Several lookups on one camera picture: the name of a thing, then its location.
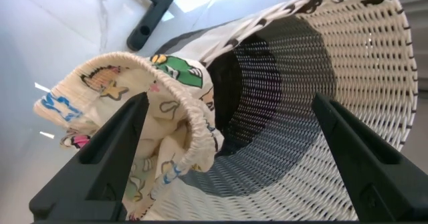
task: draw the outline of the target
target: laundry basket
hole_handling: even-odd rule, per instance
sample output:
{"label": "laundry basket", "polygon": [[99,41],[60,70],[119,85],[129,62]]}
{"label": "laundry basket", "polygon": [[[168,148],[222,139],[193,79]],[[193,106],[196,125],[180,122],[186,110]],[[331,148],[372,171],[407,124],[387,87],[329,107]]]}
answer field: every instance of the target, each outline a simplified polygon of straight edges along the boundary
{"label": "laundry basket", "polygon": [[225,142],[208,173],[173,182],[147,219],[356,219],[310,108],[315,92],[398,150],[415,116],[417,68],[399,0],[292,0],[158,53],[207,66]]}

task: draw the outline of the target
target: basket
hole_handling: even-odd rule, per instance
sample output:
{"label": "basket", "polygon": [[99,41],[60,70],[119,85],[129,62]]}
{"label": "basket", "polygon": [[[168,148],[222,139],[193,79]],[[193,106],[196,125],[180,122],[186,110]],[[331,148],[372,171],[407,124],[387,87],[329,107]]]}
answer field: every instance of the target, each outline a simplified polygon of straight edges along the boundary
{"label": "basket", "polygon": [[315,92],[398,150],[415,117],[417,68],[399,0],[291,0],[158,52],[207,66],[225,141],[209,172],[175,180],[146,219],[356,219],[310,109]]}

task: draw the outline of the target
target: woven basket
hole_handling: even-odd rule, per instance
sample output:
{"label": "woven basket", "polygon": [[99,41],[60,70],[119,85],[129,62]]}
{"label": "woven basket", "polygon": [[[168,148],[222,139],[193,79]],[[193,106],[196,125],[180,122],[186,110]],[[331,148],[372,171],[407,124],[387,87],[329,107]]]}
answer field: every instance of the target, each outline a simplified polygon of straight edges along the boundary
{"label": "woven basket", "polygon": [[339,101],[398,150],[417,103],[399,0],[362,1],[323,0],[297,13],[309,0],[292,0],[159,49],[207,65],[225,142],[208,173],[177,179],[146,218],[357,218],[311,111],[314,93]]}

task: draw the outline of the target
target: black metal leg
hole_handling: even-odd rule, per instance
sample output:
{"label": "black metal leg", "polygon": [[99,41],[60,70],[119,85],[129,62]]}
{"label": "black metal leg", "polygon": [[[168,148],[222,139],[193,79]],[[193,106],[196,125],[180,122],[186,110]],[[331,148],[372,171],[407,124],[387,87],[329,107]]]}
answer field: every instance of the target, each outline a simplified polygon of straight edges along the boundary
{"label": "black metal leg", "polygon": [[148,8],[147,13],[142,17],[138,25],[132,30],[126,40],[126,44],[132,51],[140,50],[147,39],[158,25],[162,16],[168,10],[174,0],[151,0],[152,5]]}

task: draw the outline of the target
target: printed towel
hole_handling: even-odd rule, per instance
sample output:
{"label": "printed towel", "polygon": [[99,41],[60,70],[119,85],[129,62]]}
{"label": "printed towel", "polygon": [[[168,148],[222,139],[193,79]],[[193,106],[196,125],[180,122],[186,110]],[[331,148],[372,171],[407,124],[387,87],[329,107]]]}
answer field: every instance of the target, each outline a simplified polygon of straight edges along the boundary
{"label": "printed towel", "polygon": [[[203,65],[172,55],[109,53],[76,68],[34,106],[67,129],[61,145],[79,150],[141,92],[147,93],[148,113],[123,197],[131,220],[141,219],[179,175],[190,168],[208,171],[223,144],[215,129],[213,83]],[[195,107],[203,114],[194,114]]]}

